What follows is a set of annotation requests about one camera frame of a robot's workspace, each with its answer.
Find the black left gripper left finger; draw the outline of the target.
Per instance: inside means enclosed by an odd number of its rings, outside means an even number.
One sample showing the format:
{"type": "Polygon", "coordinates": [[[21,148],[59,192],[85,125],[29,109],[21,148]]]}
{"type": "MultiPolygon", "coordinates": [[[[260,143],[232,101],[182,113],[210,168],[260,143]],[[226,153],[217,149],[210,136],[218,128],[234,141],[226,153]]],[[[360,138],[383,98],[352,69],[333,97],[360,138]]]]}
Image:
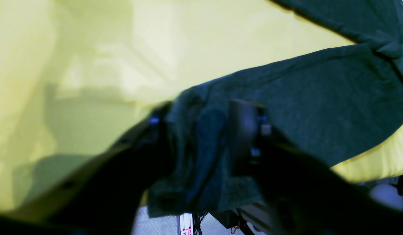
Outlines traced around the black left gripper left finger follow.
{"type": "Polygon", "coordinates": [[[0,235],[130,235],[144,191],[176,164],[166,124],[171,107],[155,108],[44,194],[0,212],[0,235]]]}

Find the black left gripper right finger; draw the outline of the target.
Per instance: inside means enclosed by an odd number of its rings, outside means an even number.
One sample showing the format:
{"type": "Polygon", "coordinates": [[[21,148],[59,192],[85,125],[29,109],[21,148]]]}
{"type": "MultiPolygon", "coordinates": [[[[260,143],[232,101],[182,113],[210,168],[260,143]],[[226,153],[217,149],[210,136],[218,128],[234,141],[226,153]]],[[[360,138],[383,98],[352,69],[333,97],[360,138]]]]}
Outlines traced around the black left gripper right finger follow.
{"type": "Polygon", "coordinates": [[[264,107],[229,105],[232,174],[255,180],[275,235],[403,235],[403,212],[371,199],[292,145],[264,107]]]}

